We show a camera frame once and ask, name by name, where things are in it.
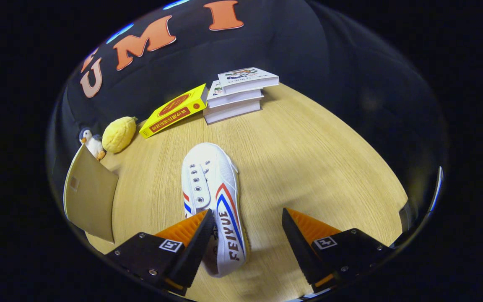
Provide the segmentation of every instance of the book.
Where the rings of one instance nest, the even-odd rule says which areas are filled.
[[[207,106],[207,96],[206,84],[202,84],[165,103],[150,115],[139,130],[140,135],[149,138],[167,126],[202,111]]]
[[[221,105],[230,104],[247,99],[262,98],[261,88],[242,90],[233,94],[227,94],[223,91],[219,80],[213,81],[208,92],[207,102],[209,108],[215,108]]]
[[[226,94],[278,85],[278,76],[255,67],[227,71],[217,75]]]
[[[207,124],[260,110],[260,98],[225,105],[225,108],[205,115]]]
[[[232,102],[232,103],[228,103],[228,104],[223,104],[223,105],[219,105],[219,106],[216,106],[216,107],[210,107],[210,106],[208,106],[208,107],[206,107],[203,110],[203,113],[204,113],[205,116],[207,116],[207,115],[210,115],[211,113],[223,111],[223,110],[226,110],[226,109],[231,109],[231,108],[234,108],[234,107],[241,107],[244,104],[245,105],[251,104],[251,103],[253,103],[253,101],[260,101],[261,98],[262,97],[244,99],[242,101],[237,101],[237,102]]]

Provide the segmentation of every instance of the white sneaker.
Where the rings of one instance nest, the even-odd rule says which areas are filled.
[[[242,266],[249,247],[239,214],[238,169],[218,145],[200,143],[186,155],[182,193],[186,218],[207,209],[215,218],[203,257],[208,274],[224,277]]]

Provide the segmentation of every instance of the white book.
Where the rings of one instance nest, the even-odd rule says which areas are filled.
[[[242,101],[237,101],[237,102],[232,102],[232,103],[227,103],[227,104],[219,105],[219,106],[216,106],[216,107],[206,107],[203,110],[203,114],[204,115],[210,115],[211,113],[223,111],[223,110],[226,110],[226,109],[232,109],[232,108],[236,108],[236,107],[241,107],[243,105],[252,104],[255,101],[260,101],[260,99],[261,99],[261,97],[250,98],[250,99],[244,99]]]
[[[236,117],[238,115],[244,115],[246,113],[258,110],[260,110],[260,98],[250,101],[243,101],[236,106],[230,106],[226,109],[209,113],[205,115],[205,120],[207,124],[212,124],[213,122],[219,122],[220,120]]]
[[[217,76],[226,94],[278,85],[278,75],[255,67],[228,71]]]
[[[233,94],[227,94],[221,87],[219,80],[213,81],[208,91],[208,108],[215,108],[221,105],[245,101],[253,98],[263,98],[261,87],[251,90],[242,90]]]

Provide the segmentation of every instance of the black backdrop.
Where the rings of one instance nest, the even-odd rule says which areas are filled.
[[[439,211],[418,239],[341,295],[480,298],[483,5],[330,5],[379,33],[420,70],[449,122],[453,169]],[[156,6],[88,0],[0,5],[0,299],[155,300],[90,254],[65,225],[49,190],[42,146],[47,117],[74,67],[101,40]]]

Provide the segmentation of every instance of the yellow plush toy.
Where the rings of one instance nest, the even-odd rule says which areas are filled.
[[[104,149],[117,153],[126,148],[134,137],[136,120],[135,117],[123,117],[111,122],[102,136]]]

